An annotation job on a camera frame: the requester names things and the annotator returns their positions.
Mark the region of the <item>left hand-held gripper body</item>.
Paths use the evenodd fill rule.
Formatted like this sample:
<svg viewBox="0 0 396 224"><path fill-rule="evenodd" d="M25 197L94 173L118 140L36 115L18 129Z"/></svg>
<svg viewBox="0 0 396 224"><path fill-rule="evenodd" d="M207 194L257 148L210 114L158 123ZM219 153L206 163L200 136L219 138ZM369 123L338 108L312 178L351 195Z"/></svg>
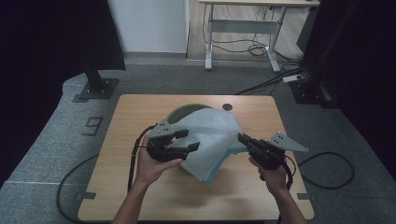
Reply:
<svg viewBox="0 0 396 224"><path fill-rule="evenodd" d="M170 145L175 137L175 131L169 122L160 121L148 134L147 153L155 161L166 162L175 160L176 154L171 151Z"/></svg>

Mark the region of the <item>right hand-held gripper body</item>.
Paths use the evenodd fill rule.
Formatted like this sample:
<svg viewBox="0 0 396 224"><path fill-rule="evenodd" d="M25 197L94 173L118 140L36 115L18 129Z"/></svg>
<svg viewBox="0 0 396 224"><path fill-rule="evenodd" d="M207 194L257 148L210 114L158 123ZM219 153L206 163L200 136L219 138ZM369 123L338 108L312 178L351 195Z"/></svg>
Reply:
<svg viewBox="0 0 396 224"><path fill-rule="evenodd" d="M268 140L258 140L260 157L254 159L265 170L277 170L286 158L286 151L307 152L308 148L302 146L282 132L275 133Z"/></svg>

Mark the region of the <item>white plastic bag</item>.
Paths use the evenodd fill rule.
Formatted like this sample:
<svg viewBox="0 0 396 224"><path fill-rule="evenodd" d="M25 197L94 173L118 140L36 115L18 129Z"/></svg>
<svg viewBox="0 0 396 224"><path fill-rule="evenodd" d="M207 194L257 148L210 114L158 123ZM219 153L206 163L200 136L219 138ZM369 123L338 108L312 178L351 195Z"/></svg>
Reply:
<svg viewBox="0 0 396 224"><path fill-rule="evenodd" d="M210 184L220 166L231 154L247 152L248 149L237 139L243 130L233 113L209 107L189 114L179 123L193 121L193 117L196 117L197 132L203 137L204 143L202 147L199 146L201 152L196 158L201 173L195 177ZM171 127L179 131L176 124Z"/></svg>

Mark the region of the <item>person's left hand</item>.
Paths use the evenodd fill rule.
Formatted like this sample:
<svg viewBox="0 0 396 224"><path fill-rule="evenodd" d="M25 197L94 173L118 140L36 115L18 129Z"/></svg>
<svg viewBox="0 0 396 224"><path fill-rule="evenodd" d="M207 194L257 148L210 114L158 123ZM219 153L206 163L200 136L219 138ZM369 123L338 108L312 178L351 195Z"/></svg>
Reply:
<svg viewBox="0 0 396 224"><path fill-rule="evenodd" d="M155 161L147 153L147 137L144 137L137 154L137 171L134 179L135 186L148 187L155 182L161 174L170 168L174 168L182 163L182 159L175 159L167 162Z"/></svg>

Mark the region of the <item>person's right hand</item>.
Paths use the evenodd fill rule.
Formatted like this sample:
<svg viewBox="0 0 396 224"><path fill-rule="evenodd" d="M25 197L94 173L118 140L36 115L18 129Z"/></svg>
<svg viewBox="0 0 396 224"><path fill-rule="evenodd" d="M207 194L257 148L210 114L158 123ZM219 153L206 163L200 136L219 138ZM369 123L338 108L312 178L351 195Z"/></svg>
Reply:
<svg viewBox="0 0 396 224"><path fill-rule="evenodd" d="M265 179L268 190L274 197L288 191L286 186L286 171L283 167L279 167L277 170L265 170L252 157L249 157L248 160L257 167L259 174Z"/></svg>

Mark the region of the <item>black metal stand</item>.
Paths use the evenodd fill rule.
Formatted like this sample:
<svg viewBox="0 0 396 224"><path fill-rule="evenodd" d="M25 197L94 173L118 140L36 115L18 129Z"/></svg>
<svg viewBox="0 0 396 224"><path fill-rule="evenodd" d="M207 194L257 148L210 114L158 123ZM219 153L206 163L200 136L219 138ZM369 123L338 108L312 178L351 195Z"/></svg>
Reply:
<svg viewBox="0 0 396 224"><path fill-rule="evenodd" d="M88 81L81 93L75 96L74 101L109 100L119 80L117 78L102 78L98 70L92 68L89 62L84 62L82 68Z"/></svg>
<svg viewBox="0 0 396 224"><path fill-rule="evenodd" d="M305 48L304 81L290 84L297 104L336 108L336 88L327 80L332 61L340 56L341 38L361 0L320 0Z"/></svg>

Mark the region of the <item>white-legged wooden desk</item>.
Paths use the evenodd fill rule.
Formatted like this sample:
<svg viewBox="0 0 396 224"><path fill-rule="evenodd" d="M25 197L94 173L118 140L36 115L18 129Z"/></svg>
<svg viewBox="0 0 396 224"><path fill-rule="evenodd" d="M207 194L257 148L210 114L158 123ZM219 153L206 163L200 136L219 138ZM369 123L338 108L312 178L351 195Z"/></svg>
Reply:
<svg viewBox="0 0 396 224"><path fill-rule="evenodd" d="M275 73L280 72L276 61L275 46L280 34L286 11L289 7L318 7L319 0L199 0L201 4L209 6L207 20L207 44L205 50L205 69L212 69L212 34L264 34L271 36L269 46L266 47L266 55ZM230 6L258 6L280 7L280 16L276 21L238 21L218 20L214 18L214 7L220 5Z"/></svg>

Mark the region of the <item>black curtain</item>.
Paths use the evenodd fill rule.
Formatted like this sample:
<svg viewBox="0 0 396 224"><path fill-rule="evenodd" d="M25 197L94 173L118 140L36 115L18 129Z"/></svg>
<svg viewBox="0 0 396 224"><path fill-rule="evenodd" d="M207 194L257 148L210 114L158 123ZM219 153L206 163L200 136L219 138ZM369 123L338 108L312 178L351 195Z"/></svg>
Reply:
<svg viewBox="0 0 396 224"><path fill-rule="evenodd" d="M88 68L125 68L107 0L0 0L0 188Z"/></svg>
<svg viewBox="0 0 396 224"><path fill-rule="evenodd" d="M396 0L361 0L341 46L336 103L396 177Z"/></svg>

